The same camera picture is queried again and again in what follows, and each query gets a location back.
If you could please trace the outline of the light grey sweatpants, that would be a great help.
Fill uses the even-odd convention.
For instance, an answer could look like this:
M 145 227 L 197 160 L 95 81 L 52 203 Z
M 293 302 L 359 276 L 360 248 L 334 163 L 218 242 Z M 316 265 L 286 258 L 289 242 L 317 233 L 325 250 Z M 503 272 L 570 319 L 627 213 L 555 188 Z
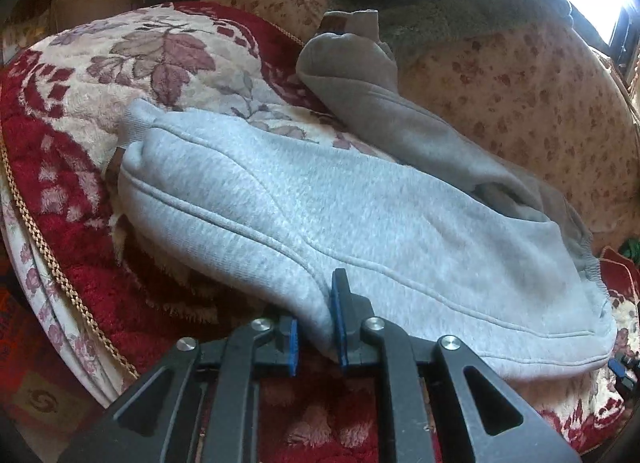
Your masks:
M 604 365 L 617 327 L 564 196 L 397 91 L 380 42 L 312 38 L 296 72 L 379 156 L 238 116 L 129 105 L 118 195 L 134 230 L 209 278 L 293 313 L 333 353 L 331 277 L 421 339 L 452 334 L 506 379 Z

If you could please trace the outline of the red floral plush blanket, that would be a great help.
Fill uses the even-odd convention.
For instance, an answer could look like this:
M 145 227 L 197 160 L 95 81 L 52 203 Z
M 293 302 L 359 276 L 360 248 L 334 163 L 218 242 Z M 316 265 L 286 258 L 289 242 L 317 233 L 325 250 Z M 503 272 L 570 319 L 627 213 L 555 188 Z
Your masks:
M 281 136 L 373 154 L 299 84 L 302 42 L 213 2 L 81 25 L 21 52 L 1 74 L 2 227 L 26 299 L 70 376 L 101 405 L 181 334 L 227 333 L 258 308 L 162 261 L 117 210 L 117 127 L 138 98 L 238 116 Z M 596 249 L 615 346 L 639 350 L 639 271 Z

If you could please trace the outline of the beige floral quilt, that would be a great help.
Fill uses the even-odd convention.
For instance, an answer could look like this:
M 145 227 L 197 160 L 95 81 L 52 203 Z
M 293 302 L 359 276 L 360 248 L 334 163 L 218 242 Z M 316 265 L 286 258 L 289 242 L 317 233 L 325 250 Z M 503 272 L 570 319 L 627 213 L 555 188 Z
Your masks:
M 211 0 L 300 40 L 328 0 Z M 528 24 L 427 49 L 399 71 L 400 93 L 483 148 L 560 190 L 596 249 L 639 232 L 639 129 L 628 102 L 574 30 Z

